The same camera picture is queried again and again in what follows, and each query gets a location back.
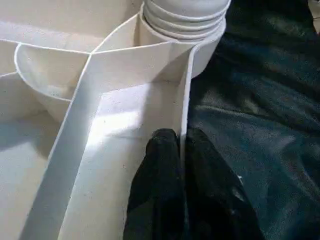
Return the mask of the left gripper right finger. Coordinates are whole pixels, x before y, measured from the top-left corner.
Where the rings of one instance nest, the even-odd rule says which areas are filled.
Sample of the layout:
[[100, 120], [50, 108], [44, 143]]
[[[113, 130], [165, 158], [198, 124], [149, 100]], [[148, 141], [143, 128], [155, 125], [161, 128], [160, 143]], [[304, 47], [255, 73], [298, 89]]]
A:
[[184, 162], [193, 240], [264, 239], [240, 179], [199, 128], [187, 131]]

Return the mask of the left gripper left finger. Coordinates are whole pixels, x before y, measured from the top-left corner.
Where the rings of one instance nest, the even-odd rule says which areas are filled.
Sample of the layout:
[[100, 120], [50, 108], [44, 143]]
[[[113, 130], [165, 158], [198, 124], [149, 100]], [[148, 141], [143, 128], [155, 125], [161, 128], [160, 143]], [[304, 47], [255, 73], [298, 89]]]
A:
[[125, 240], [181, 240], [185, 196], [176, 133], [156, 130], [131, 183], [123, 230]]

